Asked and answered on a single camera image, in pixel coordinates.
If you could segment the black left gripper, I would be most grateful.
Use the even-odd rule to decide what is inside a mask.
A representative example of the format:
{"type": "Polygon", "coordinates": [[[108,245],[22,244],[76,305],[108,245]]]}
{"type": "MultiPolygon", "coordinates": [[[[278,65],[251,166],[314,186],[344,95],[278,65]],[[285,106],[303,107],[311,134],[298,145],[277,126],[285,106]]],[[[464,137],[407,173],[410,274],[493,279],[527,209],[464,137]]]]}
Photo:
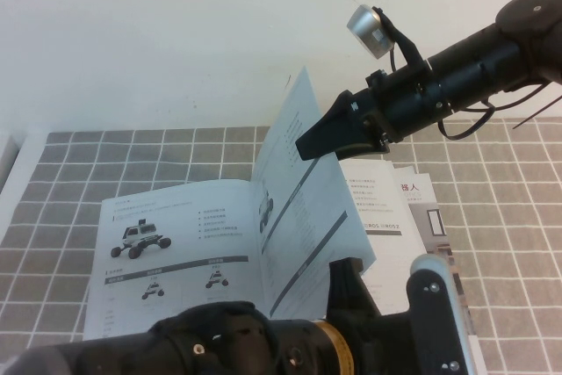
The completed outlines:
{"type": "MultiPolygon", "coordinates": [[[[374,305],[361,273],[363,260],[347,257],[329,264],[329,305],[374,305]]],[[[406,313],[332,308],[326,321],[348,344],[355,374],[410,374],[411,328],[406,313]]]]}

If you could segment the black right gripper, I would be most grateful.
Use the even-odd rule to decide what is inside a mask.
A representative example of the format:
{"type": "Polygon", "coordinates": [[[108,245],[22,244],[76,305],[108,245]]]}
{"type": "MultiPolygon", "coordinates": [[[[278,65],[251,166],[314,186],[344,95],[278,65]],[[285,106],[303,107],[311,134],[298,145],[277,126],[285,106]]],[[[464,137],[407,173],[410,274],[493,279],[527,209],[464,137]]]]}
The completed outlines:
{"type": "Polygon", "coordinates": [[[296,140],[300,158],[306,161],[335,153],[338,160],[345,160],[387,154],[388,142],[400,142],[450,116],[446,75],[446,67],[437,62],[406,66],[390,75],[374,72],[366,82],[375,109],[368,112],[368,90],[343,91],[328,110],[331,119],[322,119],[296,140]],[[365,115],[363,122],[353,120],[365,115]]]}

